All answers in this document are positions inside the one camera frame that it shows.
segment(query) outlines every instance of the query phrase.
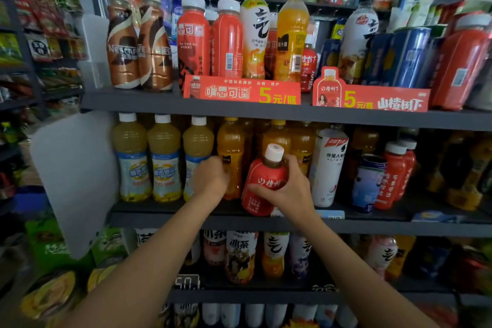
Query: person's right hand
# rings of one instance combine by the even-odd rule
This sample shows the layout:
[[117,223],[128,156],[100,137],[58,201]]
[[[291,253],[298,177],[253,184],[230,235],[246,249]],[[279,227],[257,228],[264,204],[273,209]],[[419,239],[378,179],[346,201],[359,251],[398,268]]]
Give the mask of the person's right hand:
[[285,154],[284,159],[289,163],[289,180],[285,186],[278,191],[272,191],[260,184],[249,184],[247,188],[278,207],[299,228],[303,223],[309,223],[313,214],[316,215],[310,184],[295,156]]

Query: orange juice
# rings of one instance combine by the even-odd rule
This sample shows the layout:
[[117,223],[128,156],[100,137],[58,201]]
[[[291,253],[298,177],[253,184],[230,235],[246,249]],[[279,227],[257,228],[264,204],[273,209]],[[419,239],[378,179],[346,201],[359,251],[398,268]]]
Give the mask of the orange juice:
[[245,180],[253,154],[254,120],[253,118],[241,118],[240,120],[244,131],[243,180]]
[[244,139],[243,126],[237,117],[225,117],[225,122],[217,133],[217,154],[222,160],[224,171],[231,176],[229,188],[224,195],[226,200],[241,196]]
[[156,125],[147,132],[154,176],[152,195],[159,202],[175,201],[181,197],[181,132],[171,124],[169,114],[156,114],[155,119]]
[[284,120],[272,119],[272,126],[263,136],[262,156],[265,156],[268,144],[278,144],[283,148],[284,153],[290,153],[291,139]]
[[255,158],[261,157],[261,149],[263,145],[263,135],[272,126],[272,120],[270,119],[255,119],[254,121],[254,156]]
[[183,146],[186,155],[186,182],[183,197],[189,201],[193,195],[191,177],[200,162],[212,154],[213,132],[207,127],[206,117],[192,117],[191,127],[183,133]]
[[120,160],[120,196],[124,201],[144,201],[152,192],[147,166],[147,132],[135,113],[120,113],[111,131],[113,148]]
[[301,82],[304,42],[310,15],[303,0],[287,0],[277,20],[274,80]]
[[305,176],[308,175],[312,152],[316,144],[316,133],[311,122],[299,122],[292,128],[292,154]]

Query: barcode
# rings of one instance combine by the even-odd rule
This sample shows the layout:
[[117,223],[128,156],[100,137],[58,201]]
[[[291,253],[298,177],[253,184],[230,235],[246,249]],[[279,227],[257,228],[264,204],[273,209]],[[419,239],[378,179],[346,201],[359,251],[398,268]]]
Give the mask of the barcode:
[[232,70],[232,62],[234,61],[234,53],[225,54],[225,70]]
[[406,53],[406,61],[413,61],[415,60],[415,55],[417,53],[416,49],[411,49]]
[[467,73],[468,73],[468,69],[457,69],[451,85],[454,87],[460,87],[463,84]]
[[294,73],[300,73],[301,72],[302,59],[303,59],[302,55],[293,55],[292,56],[292,66],[293,66],[292,72],[294,72]]

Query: red price sign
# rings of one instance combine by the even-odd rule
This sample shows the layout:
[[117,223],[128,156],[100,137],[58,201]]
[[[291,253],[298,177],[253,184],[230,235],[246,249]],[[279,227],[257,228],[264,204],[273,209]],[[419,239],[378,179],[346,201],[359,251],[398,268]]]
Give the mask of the red price sign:
[[190,75],[185,77],[184,82],[183,97],[185,98],[301,104],[300,83]]
[[431,90],[346,84],[338,68],[324,67],[314,81],[312,104],[318,107],[427,112]]

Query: blue container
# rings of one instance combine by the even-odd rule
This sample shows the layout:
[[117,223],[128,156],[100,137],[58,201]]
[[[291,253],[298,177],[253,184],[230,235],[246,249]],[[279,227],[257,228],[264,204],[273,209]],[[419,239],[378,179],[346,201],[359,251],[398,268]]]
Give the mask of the blue container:
[[385,158],[374,154],[362,155],[352,190],[352,208],[355,211],[364,214],[372,211],[387,163]]
[[321,57],[318,65],[318,72],[316,78],[321,76],[321,70],[323,66],[338,66],[340,57],[340,39],[326,39],[321,49]]
[[382,84],[383,60],[388,53],[391,36],[391,34],[377,34],[371,38],[361,84],[369,86],[380,86]]
[[415,88],[430,32],[428,27],[411,27],[393,33],[383,64],[383,86]]

